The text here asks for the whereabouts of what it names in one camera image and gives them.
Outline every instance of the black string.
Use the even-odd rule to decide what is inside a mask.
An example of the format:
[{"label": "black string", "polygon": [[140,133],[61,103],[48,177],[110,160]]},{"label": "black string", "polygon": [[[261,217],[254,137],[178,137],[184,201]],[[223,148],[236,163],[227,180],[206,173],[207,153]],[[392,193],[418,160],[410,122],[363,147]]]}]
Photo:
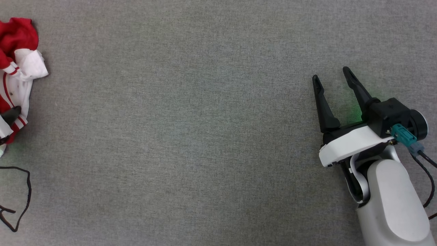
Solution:
[{"label": "black string", "polygon": [[21,213],[20,217],[18,218],[17,221],[17,225],[15,226],[15,228],[5,219],[5,217],[3,216],[3,211],[6,211],[8,213],[11,214],[15,214],[15,211],[9,208],[5,208],[3,206],[0,205],[0,220],[7,226],[9,227],[9,229],[13,232],[17,232],[18,231],[18,226],[20,224],[20,220],[21,217],[23,217],[24,213],[26,212],[26,210],[29,208],[29,204],[30,204],[30,197],[32,195],[32,186],[30,185],[30,172],[28,170],[24,170],[21,169],[19,167],[0,167],[0,169],[16,169],[16,170],[20,170],[23,171],[25,173],[27,173],[28,177],[27,177],[27,185],[28,185],[28,189],[29,189],[29,193],[28,193],[28,200],[26,203],[26,208],[24,208],[23,212]]},{"label": "black string", "polygon": [[428,177],[430,178],[430,181],[431,181],[431,194],[428,197],[428,200],[423,204],[423,207],[427,207],[430,204],[430,202],[433,199],[433,197],[434,197],[434,191],[436,189],[435,184],[434,184],[434,179],[431,176],[431,174],[428,171],[428,169],[415,156],[411,155],[411,157],[417,162],[417,164],[419,164],[419,166],[425,171],[425,173],[427,173],[427,175],[428,175]]},{"label": "black string", "polygon": [[427,162],[431,163],[435,168],[437,168],[437,163],[435,163],[433,160],[431,160],[431,158],[429,158],[425,153],[423,153],[422,151],[418,152],[420,154],[420,156],[422,156]]},{"label": "black string", "polygon": [[[433,165],[435,168],[437,168],[437,163],[435,163],[429,156],[427,156],[425,153],[423,153],[423,151],[418,151],[418,153],[420,154],[420,156],[422,156],[427,162],[429,162],[431,165]],[[431,215],[428,217],[429,220],[433,219],[437,217],[437,213]]]}]

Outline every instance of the black cord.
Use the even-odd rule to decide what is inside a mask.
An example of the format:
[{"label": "black cord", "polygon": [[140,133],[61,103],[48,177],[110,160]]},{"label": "black cord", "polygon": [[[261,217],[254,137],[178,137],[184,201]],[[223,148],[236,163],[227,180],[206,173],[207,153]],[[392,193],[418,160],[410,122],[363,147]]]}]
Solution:
[{"label": "black cord", "polygon": [[[423,151],[419,150],[417,153],[420,154],[420,156],[422,156],[427,162],[429,162],[431,165],[433,165],[435,168],[437,168],[437,163],[435,163],[435,161],[431,160],[431,158],[429,156],[427,156]],[[437,217],[437,213],[429,216],[428,219],[431,220],[435,217]]]},{"label": "black cord", "polygon": [[437,163],[435,163],[431,158],[429,158],[425,153],[423,153],[421,150],[418,152],[420,156],[422,156],[427,162],[431,163],[435,168],[437,168]]},{"label": "black cord", "polygon": [[6,220],[6,218],[3,216],[3,211],[11,213],[11,214],[15,214],[15,211],[9,208],[5,208],[3,206],[0,206],[0,220],[7,226],[9,227],[9,229],[13,232],[17,232],[18,231],[18,226],[20,225],[20,220],[21,217],[23,217],[24,213],[27,211],[27,209],[29,208],[29,204],[30,204],[30,197],[32,195],[32,186],[30,185],[30,172],[28,170],[24,170],[21,169],[19,167],[0,167],[0,169],[16,169],[16,170],[20,170],[22,172],[27,173],[28,177],[27,177],[27,185],[28,185],[28,189],[29,189],[29,193],[28,193],[28,200],[26,203],[26,207],[24,208],[23,212],[21,213],[20,217],[18,218],[17,221],[17,225],[15,226],[15,228]]},{"label": "black cord", "polygon": [[435,187],[435,184],[434,184],[434,179],[433,179],[433,177],[431,176],[431,174],[430,174],[430,172],[428,171],[428,169],[415,157],[415,156],[413,156],[413,155],[411,155],[411,157],[417,162],[417,164],[419,164],[419,166],[425,171],[425,173],[428,175],[428,177],[430,178],[430,181],[431,181],[431,194],[430,194],[430,196],[428,197],[428,200],[423,204],[423,207],[427,207],[429,204],[430,204],[430,202],[431,202],[431,200],[433,199],[433,197],[434,197],[434,191],[435,191],[435,189],[436,189],[436,187]]}]

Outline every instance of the red cloth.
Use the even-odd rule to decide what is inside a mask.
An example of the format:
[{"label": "red cloth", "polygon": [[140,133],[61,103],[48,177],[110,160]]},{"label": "red cloth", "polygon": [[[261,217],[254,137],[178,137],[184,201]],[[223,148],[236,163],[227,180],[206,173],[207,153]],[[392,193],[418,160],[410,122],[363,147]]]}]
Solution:
[{"label": "red cloth", "polygon": [[0,69],[7,68],[15,60],[16,49],[36,50],[38,34],[32,20],[11,18],[8,23],[0,21]]},{"label": "red cloth", "polygon": [[[6,96],[0,96],[0,113],[11,109],[14,105],[7,92],[7,76],[2,69],[9,67],[15,62],[14,51],[17,49],[36,50],[38,47],[38,34],[32,26],[32,20],[26,18],[11,18],[8,23],[0,21],[0,86],[3,87]],[[6,142],[14,141],[15,134],[24,126],[25,122],[14,123],[11,129],[14,131]]]}]

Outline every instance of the robotic arm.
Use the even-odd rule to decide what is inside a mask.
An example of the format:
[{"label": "robotic arm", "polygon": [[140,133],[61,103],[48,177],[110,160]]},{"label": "robotic arm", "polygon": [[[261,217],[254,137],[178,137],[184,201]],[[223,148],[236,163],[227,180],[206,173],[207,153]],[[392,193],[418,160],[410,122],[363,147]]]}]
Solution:
[{"label": "robotic arm", "polygon": [[428,134],[425,118],[395,98],[384,102],[372,98],[348,67],[343,73],[360,105],[362,121],[342,127],[326,102],[319,78],[313,76],[323,133],[322,165],[342,168],[358,203],[366,245],[435,246],[428,217],[394,148],[402,142],[413,156],[423,155],[416,141]]}]

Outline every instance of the white cloth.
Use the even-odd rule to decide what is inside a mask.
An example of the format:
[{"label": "white cloth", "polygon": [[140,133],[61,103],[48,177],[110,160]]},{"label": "white cloth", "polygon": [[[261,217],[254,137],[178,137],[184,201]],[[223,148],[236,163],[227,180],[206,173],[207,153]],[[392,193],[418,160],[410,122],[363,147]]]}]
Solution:
[{"label": "white cloth", "polygon": [[6,150],[6,144],[0,145],[0,157],[3,156],[5,150]]},{"label": "white cloth", "polygon": [[29,112],[29,96],[33,80],[47,76],[49,73],[44,58],[37,50],[17,49],[15,60],[18,72],[9,78],[9,95],[15,106],[21,106],[21,115],[27,118]]},{"label": "white cloth", "polygon": [[[15,60],[18,66],[13,75],[3,74],[3,86],[0,86],[0,95],[12,108],[21,106],[21,115],[15,121],[19,129],[27,124],[29,112],[29,96],[33,80],[47,76],[49,73],[44,64],[44,58],[37,50],[17,49]],[[13,130],[0,117],[0,138],[11,134]]]}]

